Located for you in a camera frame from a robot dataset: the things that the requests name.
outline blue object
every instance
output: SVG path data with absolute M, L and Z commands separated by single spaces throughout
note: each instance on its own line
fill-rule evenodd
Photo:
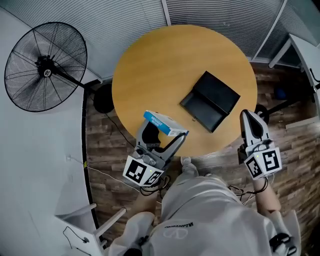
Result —
M 161 122 L 158 118 L 156 118 L 153 114 L 150 112 L 144 112 L 143 117 L 148 120 L 150 123 L 154 124 L 160 131 L 162 131 L 164 134 L 168 135 L 171 131 L 170 127 L 166 125 L 165 123 Z
M 274 88 L 274 97 L 277 100 L 286 100 L 287 99 L 287 94 L 285 90 L 281 87 L 276 87 Z

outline fan grille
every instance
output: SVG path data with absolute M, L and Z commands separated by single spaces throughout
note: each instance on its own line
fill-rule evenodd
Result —
M 77 88 L 57 74 L 44 77 L 37 64 L 41 57 L 80 82 L 87 66 L 86 43 L 74 27 L 61 22 L 39 25 L 17 42 L 6 63 L 4 84 L 13 103 L 30 112 L 56 107 Z

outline blue and white box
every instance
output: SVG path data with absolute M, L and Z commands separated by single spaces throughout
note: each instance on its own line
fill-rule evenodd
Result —
M 186 135 L 189 133 L 188 130 L 184 129 L 180 124 L 167 115 L 146 110 L 143 117 L 150 123 L 154 124 L 167 136 L 175 137 L 182 133 L 185 133 Z

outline fan base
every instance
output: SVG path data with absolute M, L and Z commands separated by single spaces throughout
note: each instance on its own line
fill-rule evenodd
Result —
M 115 108 L 112 100 L 111 84 L 105 84 L 96 90 L 93 99 L 93 106 L 96 111 L 102 114 L 107 114 Z

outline black cable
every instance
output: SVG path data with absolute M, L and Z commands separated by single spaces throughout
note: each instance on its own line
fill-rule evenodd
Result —
M 309 70 L 310 70 L 310 72 L 311 72 L 311 75 L 312 75 L 313 79 L 316 80 L 318 83 L 320 83 L 320 80 L 318 80 L 318 79 L 315 78 L 315 75 L 314 75 L 314 73 L 313 73 L 313 71 L 312 71 L 312 68 L 310 68 Z
M 115 125 L 115 127 L 118 129 L 118 131 L 119 131 L 119 132 L 121 133 L 121 135 L 124 137 L 124 139 L 126 140 L 126 142 L 128 142 L 133 148 L 135 148 L 135 146 L 134 146 L 134 145 L 126 138 L 126 136 L 120 131 L 118 125 L 108 116 L 108 114 L 105 113 L 105 112 L 104 112 L 104 114 L 105 114 L 106 117 L 109 118 L 109 120 Z
M 66 239 L 68 240 L 71 249 L 72 249 L 72 246 L 71 246 L 70 240 L 69 240 L 69 238 L 68 238 L 68 237 L 66 236 L 66 234 L 65 234 L 65 231 L 66 231 L 68 228 L 69 228 L 80 240 L 82 240 L 82 242 L 83 242 L 84 244 L 86 244 L 86 243 L 89 242 L 88 238 L 84 237 L 84 238 L 82 239 L 80 236 L 78 236 L 78 235 L 71 229 L 71 227 L 67 226 L 67 227 L 64 229 L 64 231 L 62 232 L 62 234 L 63 234 L 63 235 L 66 237 Z
M 145 190 L 143 186 L 141 186 L 141 187 L 140 187 L 140 193 L 141 193 L 143 196 L 147 197 L 147 196 L 152 195 L 152 194 L 155 193 L 155 192 L 160 191 L 160 197 L 161 197 L 161 199 L 163 199 L 163 197 L 162 197 L 162 195 L 161 195 L 161 192 L 162 192 L 162 190 L 164 190 L 164 189 L 166 189 L 166 190 L 169 189 L 169 182 L 171 181 L 171 177 L 170 177 L 169 175 L 165 176 L 164 179 L 162 179 L 162 178 L 160 177 L 160 178 L 159 178 L 159 181 L 158 181 L 156 184 L 152 185 L 151 188 L 152 188 L 152 187 L 155 187 L 155 186 L 158 186 L 158 185 L 160 184 L 160 180 L 162 180 L 162 181 L 164 182 L 164 184 L 163 184 L 162 187 L 157 188 L 157 189 L 155 189 L 155 190 L 153 190 L 153 191 L 148 191 L 148 190 Z
M 243 189 L 240 189 L 240 188 L 235 187 L 235 186 L 232 186 L 232 185 L 228 186 L 228 189 L 233 188 L 233 189 L 236 189 L 236 190 L 240 190 L 240 191 L 241 191 L 241 194 L 236 194 L 236 196 L 242 198 L 242 196 L 244 196 L 244 195 L 246 195 L 246 194 L 252 194 L 252 195 L 259 194 L 259 193 L 265 191 L 265 190 L 267 189 L 268 185 L 269 185 L 269 181 L 268 181 L 268 179 L 265 177 L 265 178 L 264 178 L 264 185 L 263 185 L 262 189 L 260 189 L 260 190 L 258 190 L 258 191 L 246 191 L 246 192 L 245 192 Z

